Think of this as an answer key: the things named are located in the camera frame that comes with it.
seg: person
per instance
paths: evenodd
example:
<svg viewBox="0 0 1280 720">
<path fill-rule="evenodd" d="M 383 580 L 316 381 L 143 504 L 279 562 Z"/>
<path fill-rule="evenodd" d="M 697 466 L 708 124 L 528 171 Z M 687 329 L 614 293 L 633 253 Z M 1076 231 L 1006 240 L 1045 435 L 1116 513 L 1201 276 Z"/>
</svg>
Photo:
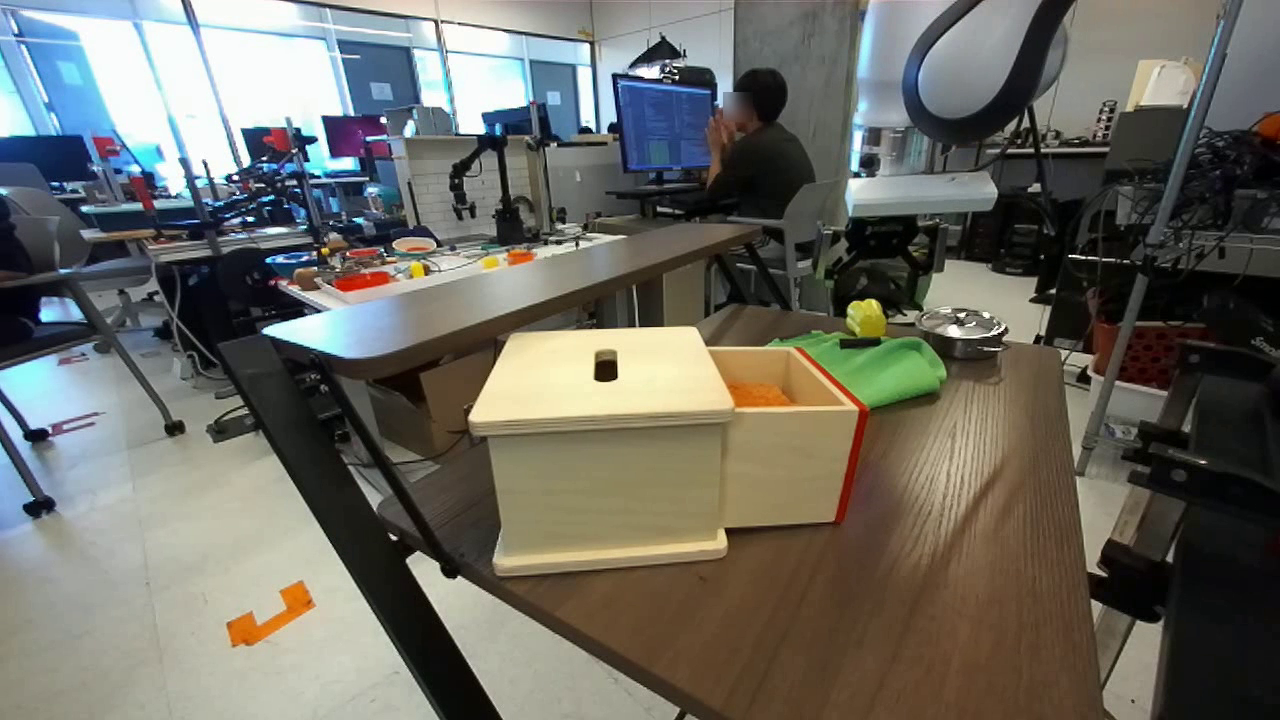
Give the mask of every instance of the person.
<svg viewBox="0 0 1280 720">
<path fill-rule="evenodd" d="M 779 124 L 787 80 L 775 69 L 746 69 L 732 85 L 732 114 L 708 124 L 712 169 L 687 217 L 785 217 L 793 196 L 810 185 L 804 143 Z"/>
</svg>

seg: orange tape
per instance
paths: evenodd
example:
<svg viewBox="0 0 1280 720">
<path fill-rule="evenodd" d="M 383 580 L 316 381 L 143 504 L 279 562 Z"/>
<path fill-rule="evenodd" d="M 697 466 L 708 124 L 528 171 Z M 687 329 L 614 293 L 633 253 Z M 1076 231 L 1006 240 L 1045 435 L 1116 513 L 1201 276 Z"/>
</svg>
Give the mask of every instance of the orange tape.
<svg viewBox="0 0 1280 720">
<path fill-rule="evenodd" d="M 279 586 L 279 601 L 282 601 L 282 610 L 267 616 L 265 622 L 250 610 L 230 616 L 226 618 L 230 648 L 250 648 L 316 607 L 302 580 Z"/>
</svg>

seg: brown table surface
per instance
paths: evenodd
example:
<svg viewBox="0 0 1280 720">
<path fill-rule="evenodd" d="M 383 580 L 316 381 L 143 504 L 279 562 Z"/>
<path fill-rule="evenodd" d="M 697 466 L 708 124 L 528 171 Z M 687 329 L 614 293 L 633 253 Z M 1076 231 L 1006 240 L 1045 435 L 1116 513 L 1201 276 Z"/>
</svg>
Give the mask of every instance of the brown table surface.
<svg viewBox="0 0 1280 720">
<path fill-rule="evenodd" d="M 810 319 L 732 307 L 712 343 Z M 726 558 L 498 580 L 481 444 L 413 485 L 464 575 L 697 715 L 1100 715 L 1059 358 L 958 362 L 871 416 L 840 529 L 732 531 Z"/>
<path fill-rule="evenodd" d="M 719 257 L 752 236 L 761 228 L 745 222 L 646 228 L 621 242 L 272 324 L 265 334 L 324 354 L 353 381 L 400 377 L 610 286 Z"/>
</svg>

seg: white floor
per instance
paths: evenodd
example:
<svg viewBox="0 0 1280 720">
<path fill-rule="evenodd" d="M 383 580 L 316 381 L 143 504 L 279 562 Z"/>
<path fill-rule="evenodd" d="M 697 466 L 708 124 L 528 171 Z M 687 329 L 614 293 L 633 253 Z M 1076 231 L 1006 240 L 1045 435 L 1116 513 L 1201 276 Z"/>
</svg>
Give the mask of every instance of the white floor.
<svg viewBox="0 0 1280 720">
<path fill-rule="evenodd" d="M 1011 341 L 1045 329 L 1045 307 L 1029 295 L 1030 280 L 983 263 L 947 263 L 932 286 L 932 305 L 1000 310 Z M 205 423 L 230 402 L 180 381 L 147 331 L 126 343 L 189 420 L 189 435 L 159 430 L 155 406 L 113 354 L 79 350 L 0 373 L 35 423 L 98 411 L 90 426 L 33 451 L 61 501 L 39 524 L 21 513 L 26 496 L 0 460 L 0 715 L 432 715 L 267 444 L 213 444 Z M 1064 392 L 1080 440 L 1086 389 L 1064 381 Z M 1121 513 L 1121 472 L 1100 456 L 1076 485 L 1086 558 Z M 504 715 L 676 715 L 482 590 L 438 580 L 428 558 L 416 570 Z M 272 616 L 292 580 L 313 586 L 316 610 L 267 643 L 230 648 L 223 622 L 239 610 Z M 1157 653 L 1157 627 L 1138 627 L 1106 686 L 1113 715 L 1147 715 Z"/>
</svg>

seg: chair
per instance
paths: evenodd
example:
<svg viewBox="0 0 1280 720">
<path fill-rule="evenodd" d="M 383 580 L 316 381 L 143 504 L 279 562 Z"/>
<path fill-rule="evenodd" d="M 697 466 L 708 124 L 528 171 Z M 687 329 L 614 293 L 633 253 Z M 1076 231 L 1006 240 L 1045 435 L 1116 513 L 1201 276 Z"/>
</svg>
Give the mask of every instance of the chair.
<svg viewBox="0 0 1280 720">
<path fill-rule="evenodd" d="M 793 307 L 810 307 L 810 310 L 827 310 L 827 295 L 823 293 L 804 293 L 804 276 L 816 280 L 823 273 L 827 259 L 827 231 L 823 222 L 833 222 L 833 186 L 823 185 L 804 185 L 787 211 L 779 221 L 771 217 L 726 217 L 734 222 L 757 222 L 765 228 L 765 236 L 775 240 L 775 246 L 765 246 L 765 263 L 775 268 L 775 276 L 785 280 L 785 295 Z"/>
<path fill-rule="evenodd" d="M 70 211 L 62 211 L 48 192 L 35 186 L 3 186 L 0 192 L 0 373 L 54 354 L 79 343 L 98 341 L 121 354 L 126 377 L 147 392 L 165 420 L 165 435 L 180 435 L 182 420 L 167 411 L 152 381 L 134 366 L 133 350 L 117 341 L 117 329 L 105 310 L 86 298 L 82 280 L 117 280 L 121 268 L 86 268 L 86 242 Z M 39 295 L 69 295 L 82 319 L 39 319 Z M 48 440 L 35 430 L 21 406 L 0 392 L 0 402 L 16 416 L 33 444 Z M 16 462 L 21 480 L 33 486 L 26 513 L 50 513 L 50 501 L 35 485 L 33 466 L 16 451 L 11 435 L 0 435 L 7 460 Z"/>
</svg>

